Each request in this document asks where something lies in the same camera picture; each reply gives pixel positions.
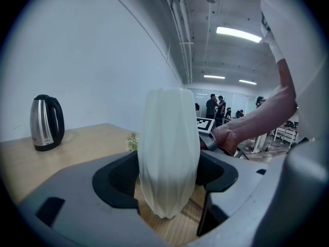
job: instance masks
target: white pipe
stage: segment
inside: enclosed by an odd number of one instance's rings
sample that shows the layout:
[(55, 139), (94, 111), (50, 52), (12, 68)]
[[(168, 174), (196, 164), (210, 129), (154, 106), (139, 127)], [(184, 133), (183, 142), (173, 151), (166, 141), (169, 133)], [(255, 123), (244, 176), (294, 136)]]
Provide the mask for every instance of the white pipe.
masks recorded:
[[(170, 8), (170, 12), (171, 12), (171, 15), (174, 19), (174, 23), (175, 23), (175, 27), (176, 27), (176, 31), (177, 31), (177, 34), (178, 34), (178, 39), (179, 41), (182, 43), (183, 42), (183, 39), (182, 39), (182, 33), (181, 33), (181, 28), (180, 28), (180, 31), (179, 31), (179, 28), (178, 28), (178, 24), (179, 21), (177, 20), (176, 16), (174, 15), (174, 11), (172, 10), (171, 8), (171, 3), (169, 0), (167, 0), (167, 3), (168, 3), (168, 6)], [(187, 78), (187, 81), (189, 83), (190, 81), (190, 78), (189, 78), (189, 72), (188, 72), (188, 67), (187, 67), (187, 60), (186, 60), (186, 53), (184, 54), (184, 51), (185, 51), (185, 46), (183, 46), (183, 44), (180, 44), (180, 50), (181, 50), (181, 54), (183, 56), (183, 62), (184, 62), (184, 66), (185, 66), (185, 72), (186, 72), (186, 78)]]
[(209, 33), (210, 33), (210, 18), (211, 18), (211, 3), (209, 3), (209, 11), (208, 11), (208, 29), (207, 29), (207, 40), (206, 40), (206, 50), (204, 54), (204, 62), (203, 62), (203, 67), (205, 66), (205, 61), (206, 61), (206, 55), (208, 51), (208, 42), (209, 42)]
[[(182, 41), (182, 28), (181, 28), (181, 24), (180, 24), (180, 21), (179, 21), (179, 17), (178, 17), (178, 10), (177, 10), (177, 5), (176, 3), (173, 3), (173, 11), (174, 11), (174, 15), (176, 16), (176, 22), (177, 22), (177, 27), (178, 27), (178, 31), (180, 33), (180, 37), (181, 37), (181, 41)], [(183, 48), (183, 54), (184, 54), (184, 61), (186, 63), (186, 71), (187, 71), (187, 82), (188, 84), (190, 83), (190, 74), (189, 74), (189, 67), (188, 67), (188, 61), (187, 61), (187, 54), (186, 54), (186, 48), (185, 48), (185, 45), (184, 44), (181, 44), (180, 45), (182, 48)]]
[[(179, 0), (179, 4), (180, 4), (180, 9), (181, 9), (181, 13), (183, 15), (183, 21), (184, 21), (184, 25), (185, 25), (185, 31), (186, 31), (186, 37), (187, 37), (187, 42), (191, 42), (191, 35), (190, 35), (190, 29), (189, 29), (189, 23), (188, 23), (188, 19), (187, 19), (187, 14), (186, 14), (186, 10), (185, 10), (185, 4), (184, 4), (184, 0)], [(192, 47), (191, 44), (188, 44), (189, 46), (189, 53), (190, 53), (190, 82), (192, 83), (192, 79), (193, 79), (193, 75), (192, 75)]]
[(166, 64), (168, 63), (168, 58), (169, 58), (169, 56), (170, 56), (170, 47), (171, 47), (171, 38), (170, 38), (170, 41), (169, 41), (169, 49), (168, 49), (168, 54), (167, 54)]

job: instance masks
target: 3d printed vase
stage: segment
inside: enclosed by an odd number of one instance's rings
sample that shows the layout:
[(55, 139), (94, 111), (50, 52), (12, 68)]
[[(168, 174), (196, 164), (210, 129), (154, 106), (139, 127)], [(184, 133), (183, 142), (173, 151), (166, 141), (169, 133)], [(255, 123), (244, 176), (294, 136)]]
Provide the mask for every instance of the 3d printed vase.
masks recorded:
[(138, 142), (140, 184), (160, 218), (178, 214), (191, 196), (200, 155), (190, 90), (150, 91)]

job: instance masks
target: wooden surface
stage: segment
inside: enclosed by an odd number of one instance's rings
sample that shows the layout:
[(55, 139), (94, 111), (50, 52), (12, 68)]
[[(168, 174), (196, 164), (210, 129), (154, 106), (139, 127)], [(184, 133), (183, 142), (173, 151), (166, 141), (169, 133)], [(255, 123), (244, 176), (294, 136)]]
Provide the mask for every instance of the wooden surface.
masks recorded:
[[(31, 137), (0, 143), (1, 175), (17, 204), (62, 168), (126, 152), (129, 134), (128, 130), (105, 123), (67, 130), (62, 143), (46, 152), (36, 151)], [(172, 246), (180, 246), (197, 238), (205, 194), (203, 187), (196, 186), (192, 201), (169, 220), (153, 214), (141, 192), (139, 180), (135, 187), (141, 217)]]
[(196, 185), (189, 202), (178, 215), (172, 219), (161, 219), (153, 214), (144, 199), (139, 179), (136, 181), (135, 199), (138, 200), (140, 216), (171, 246), (181, 246), (198, 238), (196, 231), (201, 220), (205, 197), (205, 189)]
[(18, 203), (62, 168), (107, 155), (126, 152), (130, 131), (105, 123), (65, 131), (62, 143), (36, 151), (31, 137), (0, 143), (1, 175)]

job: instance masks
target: white sleeve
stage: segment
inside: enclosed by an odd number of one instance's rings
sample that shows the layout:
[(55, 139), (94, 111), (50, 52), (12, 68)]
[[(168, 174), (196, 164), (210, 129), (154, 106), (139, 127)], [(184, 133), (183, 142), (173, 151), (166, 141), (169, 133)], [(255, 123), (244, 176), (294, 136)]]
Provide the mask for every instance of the white sleeve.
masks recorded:
[(261, 0), (261, 9), (293, 78), (299, 135), (320, 137), (328, 129), (329, 63), (322, 30), (303, 0)]

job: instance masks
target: fluorescent light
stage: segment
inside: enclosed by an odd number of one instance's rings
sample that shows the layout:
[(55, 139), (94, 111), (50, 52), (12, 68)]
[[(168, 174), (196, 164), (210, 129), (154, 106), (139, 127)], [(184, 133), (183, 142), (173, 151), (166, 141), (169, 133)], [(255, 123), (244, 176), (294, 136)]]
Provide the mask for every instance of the fluorescent light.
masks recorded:
[(256, 85), (257, 84), (255, 82), (247, 81), (247, 80), (239, 80), (239, 82), (249, 83), (249, 84), (252, 84), (252, 85)]
[(259, 43), (262, 39), (261, 37), (255, 36), (253, 34), (250, 34), (250, 33), (244, 32), (244, 31), (240, 31), (240, 30), (236, 30), (233, 28), (227, 28), (227, 27), (217, 27), (216, 33), (235, 36), (235, 37), (239, 37), (239, 38), (243, 38), (243, 39), (248, 39), (248, 40), (254, 41), (256, 43)]
[(222, 76), (213, 76), (213, 75), (204, 75), (205, 78), (215, 78), (215, 79), (225, 79), (225, 77)]

